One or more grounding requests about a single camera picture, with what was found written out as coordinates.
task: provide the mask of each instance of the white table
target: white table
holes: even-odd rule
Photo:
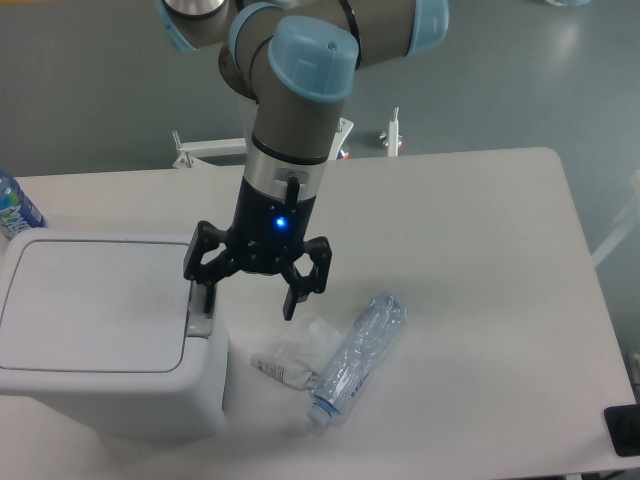
[[[226,228],[239,167],[21,179],[51,225]],[[625,469],[602,411],[633,402],[559,159],[525,149],[328,166],[308,237],[334,250],[313,309],[346,329],[383,289],[410,318],[343,425],[304,429],[309,399],[249,366],[283,328],[286,285],[236,274],[229,434],[100,437],[29,399],[0,399],[11,479],[498,479]]]

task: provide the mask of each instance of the blue bottle label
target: blue bottle label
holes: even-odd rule
[[[35,227],[44,227],[44,219],[40,211],[25,195],[18,196],[11,192],[2,198],[2,202],[0,202],[0,231],[5,237],[12,239],[18,233]]]

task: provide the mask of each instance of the clear plastic bottle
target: clear plastic bottle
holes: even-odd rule
[[[313,421],[326,426],[333,415],[346,412],[406,317],[406,308],[391,293],[371,300],[311,390]]]
[[[0,170],[0,231],[11,240],[29,228],[46,227],[46,221],[24,194],[15,178]]]

